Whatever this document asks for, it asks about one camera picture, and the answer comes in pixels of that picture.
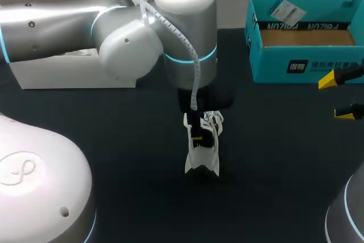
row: logo on robot base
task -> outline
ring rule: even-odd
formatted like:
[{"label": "logo on robot base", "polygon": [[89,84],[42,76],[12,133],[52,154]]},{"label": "logo on robot base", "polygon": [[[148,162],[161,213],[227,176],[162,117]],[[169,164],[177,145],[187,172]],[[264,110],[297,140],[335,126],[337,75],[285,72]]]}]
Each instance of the logo on robot base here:
[{"label": "logo on robot base", "polygon": [[0,159],[0,192],[22,195],[34,190],[44,175],[44,162],[32,152],[18,151]]}]

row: yellow object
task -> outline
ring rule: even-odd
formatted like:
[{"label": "yellow object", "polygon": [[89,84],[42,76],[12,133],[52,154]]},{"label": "yellow object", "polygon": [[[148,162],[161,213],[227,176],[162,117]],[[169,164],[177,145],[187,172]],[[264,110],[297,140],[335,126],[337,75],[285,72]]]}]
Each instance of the yellow object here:
[{"label": "yellow object", "polygon": [[332,70],[318,82],[318,89],[334,87],[336,85],[334,70]]},{"label": "yellow object", "polygon": [[335,118],[346,119],[346,120],[355,120],[355,117],[352,113],[341,115],[341,116],[336,116],[336,109],[335,109]]}]

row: black tablecloth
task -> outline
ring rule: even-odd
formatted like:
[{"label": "black tablecloth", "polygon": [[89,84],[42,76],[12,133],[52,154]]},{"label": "black tablecloth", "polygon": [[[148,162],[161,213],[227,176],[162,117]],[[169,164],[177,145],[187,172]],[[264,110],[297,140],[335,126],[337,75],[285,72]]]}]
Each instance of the black tablecloth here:
[{"label": "black tablecloth", "polygon": [[324,243],[326,210],[364,160],[364,124],[333,109],[364,87],[254,84],[243,30],[218,32],[218,69],[235,93],[219,178],[184,175],[187,132],[163,62],[137,89],[107,90],[21,90],[2,67],[0,111],[85,153],[100,242]]}]

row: teal cardboard box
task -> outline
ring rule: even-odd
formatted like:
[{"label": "teal cardboard box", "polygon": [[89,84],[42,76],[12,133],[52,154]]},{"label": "teal cardboard box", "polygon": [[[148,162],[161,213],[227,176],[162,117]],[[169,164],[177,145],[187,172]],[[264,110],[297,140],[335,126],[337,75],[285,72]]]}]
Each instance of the teal cardboard box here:
[{"label": "teal cardboard box", "polygon": [[364,1],[249,0],[245,37],[256,83],[318,83],[364,61]]}]

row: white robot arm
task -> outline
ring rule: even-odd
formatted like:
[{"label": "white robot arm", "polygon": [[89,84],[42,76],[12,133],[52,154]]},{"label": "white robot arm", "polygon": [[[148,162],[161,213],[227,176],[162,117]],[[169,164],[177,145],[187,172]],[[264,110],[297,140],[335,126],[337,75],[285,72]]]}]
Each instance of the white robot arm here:
[{"label": "white robot arm", "polygon": [[[144,76],[163,54],[186,113],[189,151],[213,152],[189,154],[186,171],[206,165],[218,174],[222,116],[214,111],[229,103],[217,100],[210,87],[216,76],[216,0],[0,7],[0,62],[87,48],[97,49],[102,67],[116,79]],[[92,176],[83,153],[56,133],[0,115],[0,211],[1,243],[95,243]]]}]

